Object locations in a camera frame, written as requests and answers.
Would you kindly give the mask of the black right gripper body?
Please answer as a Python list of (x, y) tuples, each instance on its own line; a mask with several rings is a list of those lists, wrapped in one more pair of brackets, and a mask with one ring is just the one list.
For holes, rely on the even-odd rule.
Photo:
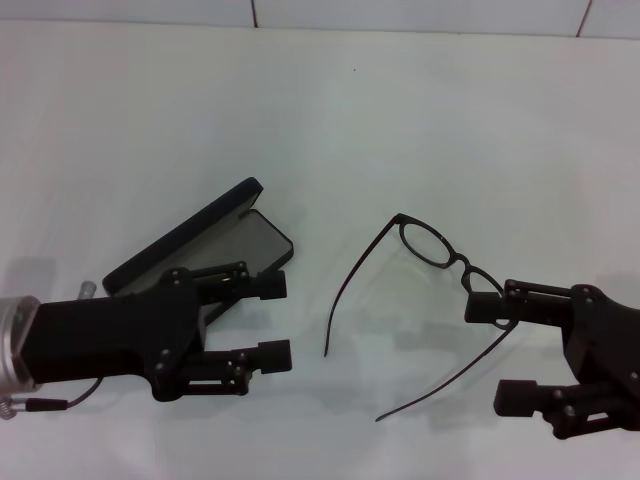
[(553, 434), (568, 439), (606, 430), (639, 430), (639, 311), (595, 286), (570, 289), (572, 321), (564, 355), (578, 381), (564, 389)]

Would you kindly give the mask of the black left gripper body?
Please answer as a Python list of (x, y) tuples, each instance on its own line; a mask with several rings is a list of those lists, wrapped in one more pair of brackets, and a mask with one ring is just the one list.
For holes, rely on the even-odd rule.
[(200, 303), (191, 272), (165, 271), (129, 295), (43, 303), (22, 347), (38, 384), (136, 375), (158, 401), (186, 393), (185, 358), (204, 349)]

